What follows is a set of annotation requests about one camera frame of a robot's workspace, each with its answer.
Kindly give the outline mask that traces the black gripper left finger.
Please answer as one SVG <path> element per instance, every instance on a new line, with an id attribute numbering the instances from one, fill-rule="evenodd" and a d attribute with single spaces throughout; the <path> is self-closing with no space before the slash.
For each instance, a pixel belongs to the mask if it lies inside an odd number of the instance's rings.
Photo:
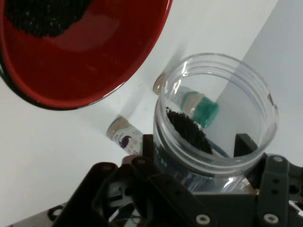
<path id="1" fill-rule="evenodd" d="M 151 134 L 143 136 L 143 154 L 121 166 L 95 164 L 69 199 L 56 227 L 109 227 L 110 216 L 125 204 L 138 210 L 148 227 L 212 227 L 213 214 L 171 175 L 153 163 Z"/>

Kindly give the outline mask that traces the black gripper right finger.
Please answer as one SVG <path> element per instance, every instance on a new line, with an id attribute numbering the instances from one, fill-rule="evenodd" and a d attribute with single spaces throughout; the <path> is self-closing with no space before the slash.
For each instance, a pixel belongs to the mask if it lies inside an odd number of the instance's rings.
<path id="1" fill-rule="evenodd" d="M 303 225 L 303 169 L 279 155 L 259 156 L 238 170 L 258 190 L 237 195 L 235 227 L 301 227 Z"/>

